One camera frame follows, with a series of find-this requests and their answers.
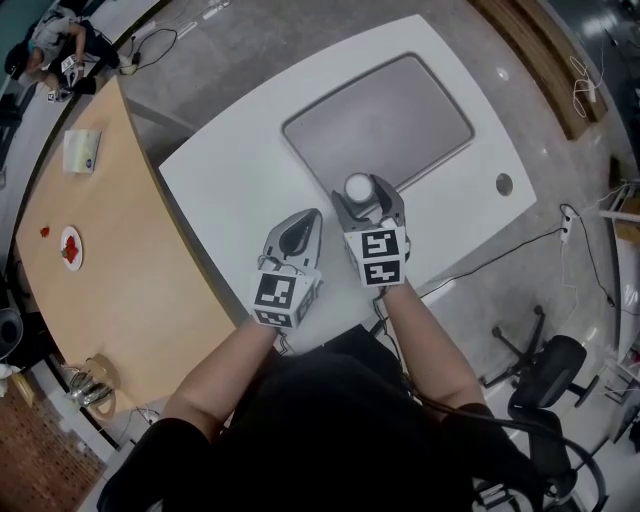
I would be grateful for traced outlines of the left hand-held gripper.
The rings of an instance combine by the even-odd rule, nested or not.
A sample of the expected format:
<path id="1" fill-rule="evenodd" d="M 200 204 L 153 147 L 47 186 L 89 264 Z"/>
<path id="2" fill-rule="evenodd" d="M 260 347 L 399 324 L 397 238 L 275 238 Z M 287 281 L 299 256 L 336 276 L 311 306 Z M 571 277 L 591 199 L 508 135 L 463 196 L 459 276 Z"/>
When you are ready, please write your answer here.
<path id="1" fill-rule="evenodd" d="M 311 208 L 291 215 L 267 236 L 252 279 L 250 312 L 276 329 L 297 329 L 319 295 L 317 268 L 323 215 Z"/>

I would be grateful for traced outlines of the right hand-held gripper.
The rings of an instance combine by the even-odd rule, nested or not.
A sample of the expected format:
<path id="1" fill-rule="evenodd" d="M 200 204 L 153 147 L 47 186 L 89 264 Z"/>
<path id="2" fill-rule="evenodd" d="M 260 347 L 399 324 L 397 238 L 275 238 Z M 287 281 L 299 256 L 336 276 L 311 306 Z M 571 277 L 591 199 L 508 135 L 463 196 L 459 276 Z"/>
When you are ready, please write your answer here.
<path id="1" fill-rule="evenodd" d="M 368 217 L 359 218 L 350 203 L 337 191 L 331 192 L 331 202 L 345 233 L 345 246 L 361 284 L 366 288 L 385 288 L 405 282 L 411 242 L 404 227 L 404 200 L 383 178 L 372 174 L 371 181 L 382 220 L 390 219 L 396 227 L 371 228 L 371 220 Z"/>

